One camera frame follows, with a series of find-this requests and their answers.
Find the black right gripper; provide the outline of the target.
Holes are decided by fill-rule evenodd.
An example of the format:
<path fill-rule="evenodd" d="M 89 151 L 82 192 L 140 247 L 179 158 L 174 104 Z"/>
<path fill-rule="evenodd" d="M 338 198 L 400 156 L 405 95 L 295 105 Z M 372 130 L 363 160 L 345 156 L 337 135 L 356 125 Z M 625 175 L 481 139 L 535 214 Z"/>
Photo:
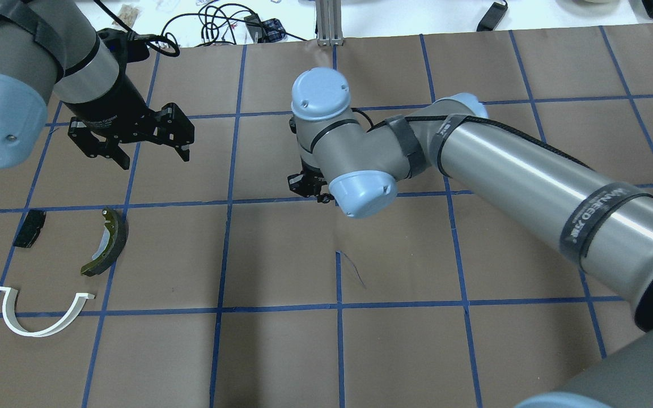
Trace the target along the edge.
<path fill-rule="evenodd" d="M 315 165 L 301 159 L 302 170 L 298 174 L 291 174 L 287 178 L 289 190 L 300 197 L 313 198 L 319 203 L 336 201 L 330 193 L 323 193 L 322 188 L 327 185 L 324 174 Z"/>

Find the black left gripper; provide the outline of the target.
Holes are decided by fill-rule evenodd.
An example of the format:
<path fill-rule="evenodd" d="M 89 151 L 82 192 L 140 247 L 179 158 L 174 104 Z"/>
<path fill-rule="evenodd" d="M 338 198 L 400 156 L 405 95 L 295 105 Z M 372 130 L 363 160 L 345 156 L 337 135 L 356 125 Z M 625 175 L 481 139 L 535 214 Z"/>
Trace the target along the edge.
<path fill-rule="evenodd" d="M 121 144 L 150 142 L 173 148 L 189 162 L 195 128 L 176 103 L 153 113 L 148 108 L 71 108 L 67 136 L 89 158 L 113 160 L 123 170 L 130 169 L 130 157 Z"/>

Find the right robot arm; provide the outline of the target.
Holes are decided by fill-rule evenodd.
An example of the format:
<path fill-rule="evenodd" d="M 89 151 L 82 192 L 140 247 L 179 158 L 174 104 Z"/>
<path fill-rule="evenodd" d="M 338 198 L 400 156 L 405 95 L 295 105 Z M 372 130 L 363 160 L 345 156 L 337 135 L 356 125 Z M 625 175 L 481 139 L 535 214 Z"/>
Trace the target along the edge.
<path fill-rule="evenodd" d="M 434 166 L 629 302 L 640 338 L 520 407 L 653 407 L 652 194 L 490 119 L 471 93 L 370 131 L 333 68 L 301 73 L 291 95 L 303 166 L 288 177 L 293 193 L 317 197 L 328 186 L 346 216 L 363 219 L 396 199 L 399 181 Z"/>

